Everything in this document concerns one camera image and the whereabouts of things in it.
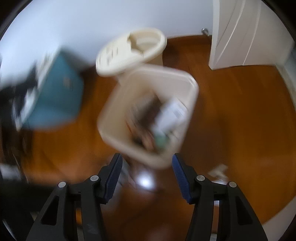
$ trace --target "baseboard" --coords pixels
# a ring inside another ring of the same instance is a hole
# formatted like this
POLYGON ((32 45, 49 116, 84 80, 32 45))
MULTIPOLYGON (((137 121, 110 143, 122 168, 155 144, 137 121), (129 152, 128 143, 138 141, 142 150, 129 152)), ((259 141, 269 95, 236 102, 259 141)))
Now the baseboard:
POLYGON ((276 68, 277 68, 278 72, 280 73, 280 75, 282 76, 282 78, 287 86, 287 89, 289 91, 290 97, 291 97, 293 105, 294 105, 294 109, 296 110, 296 86, 294 85, 292 79, 290 78, 287 68, 285 66, 276 65, 276 68))
POLYGON ((191 35, 168 38, 167 45, 194 45, 194 44, 211 44, 212 35, 191 35))

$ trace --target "white wall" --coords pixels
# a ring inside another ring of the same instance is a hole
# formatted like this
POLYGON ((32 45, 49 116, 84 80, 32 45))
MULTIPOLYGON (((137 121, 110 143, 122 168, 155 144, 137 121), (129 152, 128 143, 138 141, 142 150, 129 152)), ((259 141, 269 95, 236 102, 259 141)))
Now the white wall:
POLYGON ((64 47, 93 65, 99 49, 112 38, 141 27, 166 36, 212 33, 211 0, 33 0, 0 41, 2 84, 23 73, 47 51, 64 47))

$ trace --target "white door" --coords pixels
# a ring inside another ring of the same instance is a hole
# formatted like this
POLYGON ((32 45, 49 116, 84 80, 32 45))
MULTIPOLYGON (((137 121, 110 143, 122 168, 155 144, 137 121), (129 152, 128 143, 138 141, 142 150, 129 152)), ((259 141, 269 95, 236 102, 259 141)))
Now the white door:
POLYGON ((209 66, 283 65, 294 41, 261 0, 213 0, 209 66))

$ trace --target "beige plastic bin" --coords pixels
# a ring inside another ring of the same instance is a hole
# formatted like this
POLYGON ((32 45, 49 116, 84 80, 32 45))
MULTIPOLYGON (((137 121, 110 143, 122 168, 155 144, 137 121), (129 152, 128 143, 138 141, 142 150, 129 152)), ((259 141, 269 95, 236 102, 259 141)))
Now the beige plastic bin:
POLYGON ((164 169, 171 165, 174 153, 179 151, 185 137, 198 95, 198 85, 187 72, 157 65, 144 64, 125 73, 101 112, 97 126, 102 139, 119 152, 152 168, 164 169), (188 120, 173 132, 161 154, 150 153, 132 141, 126 125, 126 113, 135 100, 149 90, 160 100, 178 98, 188 109, 188 120))

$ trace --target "black object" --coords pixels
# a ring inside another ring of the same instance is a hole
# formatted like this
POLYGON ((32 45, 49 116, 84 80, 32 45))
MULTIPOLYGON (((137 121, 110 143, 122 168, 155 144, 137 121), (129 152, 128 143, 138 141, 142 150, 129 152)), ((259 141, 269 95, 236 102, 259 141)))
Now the black object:
POLYGON ((36 66, 34 65, 24 82, 0 90, 0 122, 2 126, 14 128, 15 117, 20 116, 25 104, 26 93, 37 87, 37 84, 36 66))
POLYGON ((197 175, 179 154, 173 156, 172 163, 183 198, 195 204, 186 241, 210 240, 214 200, 219 200, 217 241, 267 241, 260 221, 236 183, 222 185, 197 175))
POLYGON ((25 241, 34 223, 30 211, 40 211, 51 191, 50 187, 3 180, 0 172, 1 240, 25 241))
POLYGON ((81 202, 84 240, 107 240, 100 204, 106 204, 112 198, 122 162, 122 156, 116 153, 98 175, 73 185, 60 182, 41 209, 26 240, 77 240, 77 202, 81 202))

